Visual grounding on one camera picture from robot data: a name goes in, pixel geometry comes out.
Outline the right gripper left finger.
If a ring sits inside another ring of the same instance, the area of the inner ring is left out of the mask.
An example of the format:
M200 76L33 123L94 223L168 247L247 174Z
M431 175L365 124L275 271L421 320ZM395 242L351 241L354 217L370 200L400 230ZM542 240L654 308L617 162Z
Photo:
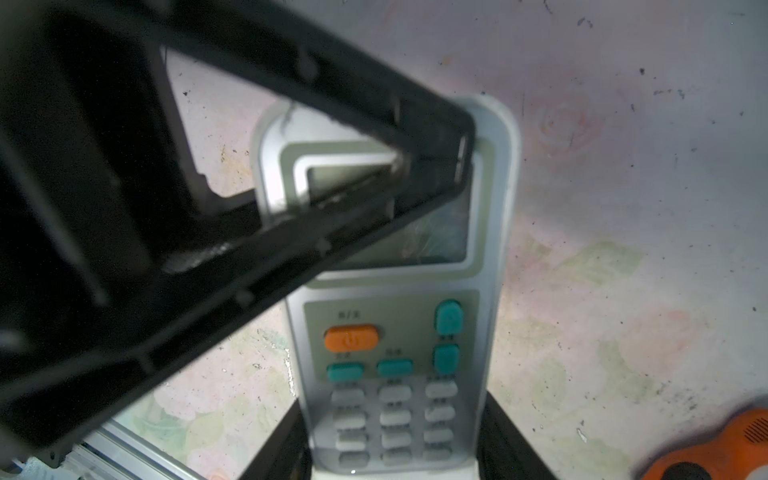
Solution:
M312 456L300 402L295 400L240 480L310 480Z

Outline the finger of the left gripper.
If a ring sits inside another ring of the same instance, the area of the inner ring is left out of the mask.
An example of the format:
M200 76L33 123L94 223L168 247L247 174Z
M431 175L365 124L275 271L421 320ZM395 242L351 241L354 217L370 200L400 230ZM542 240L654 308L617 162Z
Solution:
M452 198L475 123L456 103L273 1L92 1L91 20L321 111L397 151L408 195Z

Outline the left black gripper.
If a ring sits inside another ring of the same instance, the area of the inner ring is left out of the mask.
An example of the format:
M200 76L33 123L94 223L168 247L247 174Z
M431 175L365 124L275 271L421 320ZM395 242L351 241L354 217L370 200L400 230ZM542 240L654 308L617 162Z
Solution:
M84 438L323 270L458 197L385 168L194 218L155 46L194 1L1 5L1 459Z

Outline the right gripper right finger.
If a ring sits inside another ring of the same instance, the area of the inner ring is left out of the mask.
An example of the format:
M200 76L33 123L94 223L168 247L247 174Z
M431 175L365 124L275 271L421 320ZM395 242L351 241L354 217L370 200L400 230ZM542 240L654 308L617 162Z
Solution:
M490 392L480 420L476 458L482 480L556 480Z

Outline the grey white remote control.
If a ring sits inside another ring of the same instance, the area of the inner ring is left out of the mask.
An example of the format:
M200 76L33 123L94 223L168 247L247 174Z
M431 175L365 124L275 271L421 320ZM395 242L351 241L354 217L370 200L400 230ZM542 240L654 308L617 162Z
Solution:
M466 189L286 298L317 479L470 475L521 136L495 98L459 103L477 128Z

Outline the orange black screwdriver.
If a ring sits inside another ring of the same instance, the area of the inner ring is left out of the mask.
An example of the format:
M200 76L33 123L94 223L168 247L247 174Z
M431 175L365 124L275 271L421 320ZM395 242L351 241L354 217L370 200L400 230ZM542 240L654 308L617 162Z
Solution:
M767 478L767 410L733 417L712 440L655 461L643 480L751 480Z

